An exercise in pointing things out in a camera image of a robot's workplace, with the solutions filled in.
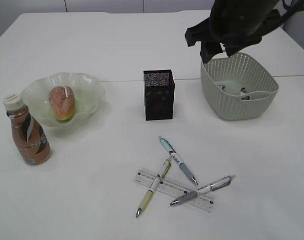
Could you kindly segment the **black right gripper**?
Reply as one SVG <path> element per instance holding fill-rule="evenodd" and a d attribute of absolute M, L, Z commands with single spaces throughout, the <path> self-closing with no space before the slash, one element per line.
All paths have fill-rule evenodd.
<path fill-rule="evenodd" d="M 253 34 L 269 15 L 275 15 L 277 0 L 216 0 L 208 18 L 187 28 L 189 47 L 201 43 L 202 63 L 225 53 L 230 58 L 244 48 L 244 40 Z"/>

